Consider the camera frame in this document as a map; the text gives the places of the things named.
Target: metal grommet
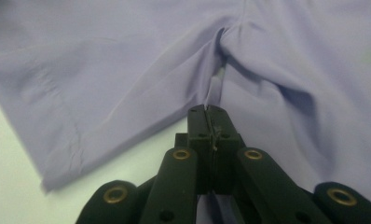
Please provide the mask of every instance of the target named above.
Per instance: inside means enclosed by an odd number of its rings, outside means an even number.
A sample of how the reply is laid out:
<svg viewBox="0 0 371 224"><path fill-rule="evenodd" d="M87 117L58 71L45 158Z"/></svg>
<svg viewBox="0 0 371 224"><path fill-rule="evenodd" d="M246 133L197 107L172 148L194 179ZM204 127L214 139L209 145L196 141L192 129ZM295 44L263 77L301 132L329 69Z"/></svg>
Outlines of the metal grommet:
<svg viewBox="0 0 371 224"><path fill-rule="evenodd" d="M191 156L191 154L185 149L177 149L173 152L173 156L177 160L185 160Z"/></svg>
<svg viewBox="0 0 371 224"><path fill-rule="evenodd" d="M246 156L250 160L261 160L262 159L261 152L254 150L254 149L245 151L244 156Z"/></svg>
<svg viewBox="0 0 371 224"><path fill-rule="evenodd" d="M346 205L346 206L354 206L354 205L357 204L356 198L354 198L353 195L351 195L350 193L348 193L344 189L334 189L334 188L332 188L332 189L329 189L327 191L327 194L336 203L340 203L340 204Z"/></svg>
<svg viewBox="0 0 371 224"><path fill-rule="evenodd" d="M114 186L108 189L103 196L103 199L107 203L119 203L127 198L128 190L122 185Z"/></svg>

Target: white surface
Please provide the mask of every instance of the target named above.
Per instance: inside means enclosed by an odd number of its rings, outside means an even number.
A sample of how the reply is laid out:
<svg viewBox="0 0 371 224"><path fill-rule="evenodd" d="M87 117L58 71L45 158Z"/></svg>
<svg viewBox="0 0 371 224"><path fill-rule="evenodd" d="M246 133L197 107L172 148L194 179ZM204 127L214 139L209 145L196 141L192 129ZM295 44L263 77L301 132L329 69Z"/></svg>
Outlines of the white surface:
<svg viewBox="0 0 371 224"><path fill-rule="evenodd" d="M186 132L186 119L144 140L67 187L45 193L41 178L0 109L0 224L75 223L102 184L127 180L136 186L157 174L176 133Z"/></svg>

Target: black plastic part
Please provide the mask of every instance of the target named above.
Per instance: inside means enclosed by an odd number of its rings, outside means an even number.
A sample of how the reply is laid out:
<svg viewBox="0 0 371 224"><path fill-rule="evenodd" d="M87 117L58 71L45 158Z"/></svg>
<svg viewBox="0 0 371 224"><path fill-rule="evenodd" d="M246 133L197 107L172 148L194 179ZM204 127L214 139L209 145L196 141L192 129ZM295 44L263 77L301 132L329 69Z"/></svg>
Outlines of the black plastic part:
<svg viewBox="0 0 371 224"><path fill-rule="evenodd" d="M154 182L156 180L156 177L145 181L141 186L137 187L137 202L134 206L135 211L135 218L133 219L134 222L132 223L138 223L139 219L142 215L142 212L144 211L145 204L147 202L148 196L150 195L151 189L153 188Z"/></svg>
<svg viewBox="0 0 371 224"><path fill-rule="evenodd" d="M259 224L261 223L261 216L258 214L253 202L247 195L244 186L239 181L235 185L234 191L232 193L233 200L236 206L233 205L232 210L237 209L241 217L239 217L238 223L244 224Z"/></svg>
<svg viewBox="0 0 371 224"><path fill-rule="evenodd" d="M262 223L331 223L264 151L240 149L237 173Z"/></svg>
<svg viewBox="0 0 371 224"><path fill-rule="evenodd" d="M188 147L188 133L177 133L174 139L175 147Z"/></svg>
<svg viewBox="0 0 371 224"><path fill-rule="evenodd" d="M206 113L213 134L213 190L230 194L235 183L232 162L242 141L224 109L210 105Z"/></svg>
<svg viewBox="0 0 371 224"><path fill-rule="evenodd" d="M198 155L190 148L169 150L149 193L141 224L195 223Z"/></svg>
<svg viewBox="0 0 371 224"><path fill-rule="evenodd" d="M198 194L206 194L212 188L213 154L212 136L204 105L197 105L188 110L187 131L187 146L194 149L199 156L197 191Z"/></svg>
<svg viewBox="0 0 371 224"><path fill-rule="evenodd" d="M315 188L313 200L334 223L371 224L371 202L347 186L322 183Z"/></svg>
<svg viewBox="0 0 371 224"><path fill-rule="evenodd" d="M110 197L123 198L117 203L108 203L105 194L112 192ZM76 224L127 224L137 223L137 197L136 187L129 182L115 180L98 188L87 204L84 206Z"/></svg>

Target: lavender fabric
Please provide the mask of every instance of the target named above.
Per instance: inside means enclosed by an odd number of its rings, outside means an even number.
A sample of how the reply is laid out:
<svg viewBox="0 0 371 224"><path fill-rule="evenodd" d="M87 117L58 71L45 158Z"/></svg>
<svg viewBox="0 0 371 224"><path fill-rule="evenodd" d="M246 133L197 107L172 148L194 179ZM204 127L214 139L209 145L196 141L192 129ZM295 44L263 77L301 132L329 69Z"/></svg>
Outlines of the lavender fabric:
<svg viewBox="0 0 371 224"><path fill-rule="evenodd" d="M0 104L48 190L212 104L371 200L371 0L0 1Z"/></svg>

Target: seam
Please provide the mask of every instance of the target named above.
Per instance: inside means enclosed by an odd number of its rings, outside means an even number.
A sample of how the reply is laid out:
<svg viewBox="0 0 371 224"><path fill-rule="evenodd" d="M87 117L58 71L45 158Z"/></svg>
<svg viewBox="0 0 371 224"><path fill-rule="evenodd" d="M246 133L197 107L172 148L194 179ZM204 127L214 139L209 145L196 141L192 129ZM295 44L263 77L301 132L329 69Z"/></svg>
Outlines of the seam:
<svg viewBox="0 0 371 224"><path fill-rule="evenodd" d="M79 127L77 125L76 119L72 116L69 107L64 102L63 95L61 94L58 84L52 78L49 71L43 71L41 73L37 73L37 81L43 87L44 91L46 92L47 96L52 98L52 102L54 102L55 106L60 108L60 112L62 115L67 118L71 122L71 127L73 127L73 136L69 139L67 150L70 151L70 164L68 170L72 169L73 163L75 161L75 156L78 154L79 156L79 165L80 165L80 172L82 171L82 152L80 151L80 141L81 141L81 134Z"/></svg>

